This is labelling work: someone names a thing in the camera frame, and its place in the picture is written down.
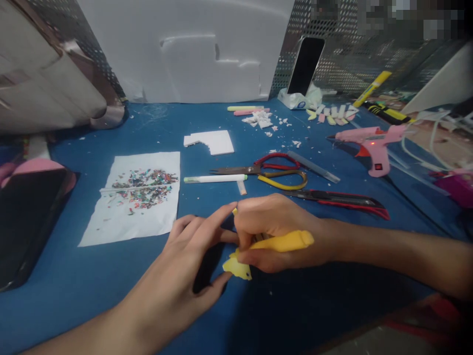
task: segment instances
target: styrofoam crumbs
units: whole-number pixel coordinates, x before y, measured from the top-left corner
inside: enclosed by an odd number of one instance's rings
[[[252,117],[247,117],[242,119],[241,121],[244,123],[249,123],[251,126],[255,127],[257,124],[260,126],[261,129],[272,126],[272,122],[270,117],[272,113],[264,112],[264,111],[256,111],[253,112]]]

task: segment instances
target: hot glue gun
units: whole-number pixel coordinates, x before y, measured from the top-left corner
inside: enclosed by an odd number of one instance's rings
[[[403,138],[404,132],[405,126],[391,126],[386,132],[380,130],[379,127],[369,127],[338,132],[335,136],[327,138],[361,145],[356,156],[370,156],[372,167],[368,173],[374,178],[379,178],[391,170],[387,144],[399,142]]]

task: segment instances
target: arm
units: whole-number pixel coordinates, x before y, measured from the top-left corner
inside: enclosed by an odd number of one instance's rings
[[[163,252],[122,302],[25,354],[140,355],[164,348],[217,302],[232,276],[223,273],[198,294],[192,291],[205,252],[235,240],[220,225],[236,205],[222,206],[207,219],[178,219]]]
[[[404,231],[371,228],[319,219],[282,195],[241,201],[235,217],[238,260],[265,272],[358,262],[408,275],[446,294],[473,299],[473,246],[459,241]],[[256,233],[278,236],[304,229],[315,243],[287,253],[248,250]]]

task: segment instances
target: smartphone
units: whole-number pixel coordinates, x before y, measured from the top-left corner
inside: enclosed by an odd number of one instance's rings
[[[72,172],[13,175],[0,190],[0,292],[23,285],[61,210]]]
[[[288,94],[307,94],[310,82],[324,50],[325,40],[314,37],[304,37],[300,41],[296,63],[287,88]]]

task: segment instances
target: metal mesh panel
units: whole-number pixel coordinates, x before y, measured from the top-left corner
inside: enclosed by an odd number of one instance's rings
[[[76,0],[28,1],[60,39],[77,40],[117,94],[123,97],[123,90]],[[419,30],[422,26],[418,22],[392,21],[383,13],[377,16],[378,21],[383,21],[383,30],[360,34],[358,0],[295,0],[270,97],[287,87],[301,36],[315,36],[326,41],[314,83],[323,89],[355,95],[363,92],[383,70],[394,73],[383,89],[394,89],[403,84],[403,88],[418,90],[458,49],[452,41],[423,40]]]
[[[89,23],[75,0],[28,0],[31,7],[55,32],[60,40],[75,39],[80,49],[101,70],[116,93],[124,97],[115,73],[95,38]]]

